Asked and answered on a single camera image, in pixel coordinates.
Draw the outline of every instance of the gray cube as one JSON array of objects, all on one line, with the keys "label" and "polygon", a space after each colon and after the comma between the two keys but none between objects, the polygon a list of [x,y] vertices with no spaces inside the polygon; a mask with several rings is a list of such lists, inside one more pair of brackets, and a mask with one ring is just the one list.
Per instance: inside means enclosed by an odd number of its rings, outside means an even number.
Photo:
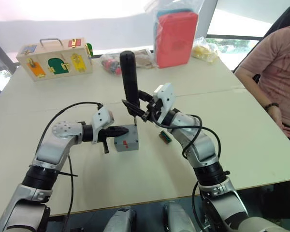
[{"label": "gray cube", "polygon": [[131,125],[122,125],[122,127],[128,128],[129,132],[115,137],[114,145],[116,150],[119,151],[135,151],[139,149],[139,137],[137,134],[137,126],[134,124]]}]

